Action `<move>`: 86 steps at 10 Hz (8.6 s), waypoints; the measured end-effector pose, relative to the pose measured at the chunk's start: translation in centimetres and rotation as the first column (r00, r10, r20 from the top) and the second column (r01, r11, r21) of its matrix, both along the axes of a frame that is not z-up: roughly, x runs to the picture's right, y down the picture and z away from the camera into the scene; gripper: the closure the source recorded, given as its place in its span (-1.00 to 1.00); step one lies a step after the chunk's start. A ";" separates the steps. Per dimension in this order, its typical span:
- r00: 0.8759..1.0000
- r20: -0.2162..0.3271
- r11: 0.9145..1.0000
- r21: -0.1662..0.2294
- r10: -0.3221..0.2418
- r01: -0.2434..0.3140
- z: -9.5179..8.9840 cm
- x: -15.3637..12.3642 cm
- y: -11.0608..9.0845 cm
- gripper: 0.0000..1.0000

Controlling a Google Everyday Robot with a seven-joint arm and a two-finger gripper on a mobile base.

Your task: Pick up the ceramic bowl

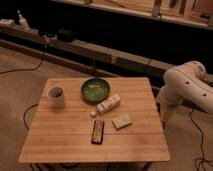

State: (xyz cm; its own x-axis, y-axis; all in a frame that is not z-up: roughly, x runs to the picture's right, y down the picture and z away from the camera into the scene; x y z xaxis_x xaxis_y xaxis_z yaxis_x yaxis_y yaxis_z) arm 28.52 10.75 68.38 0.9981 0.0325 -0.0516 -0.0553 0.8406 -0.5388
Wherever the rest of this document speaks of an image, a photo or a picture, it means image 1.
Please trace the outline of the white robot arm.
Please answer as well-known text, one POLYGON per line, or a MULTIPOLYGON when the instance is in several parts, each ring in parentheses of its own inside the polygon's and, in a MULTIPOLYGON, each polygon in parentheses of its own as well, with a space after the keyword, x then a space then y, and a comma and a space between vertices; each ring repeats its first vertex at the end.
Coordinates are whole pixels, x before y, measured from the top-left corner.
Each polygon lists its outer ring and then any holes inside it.
POLYGON ((164 73, 164 85, 156 98, 162 124, 171 118, 184 99, 213 114, 213 87, 204 82, 205 75, 206 69, 199 61, 186 62, 164 73))

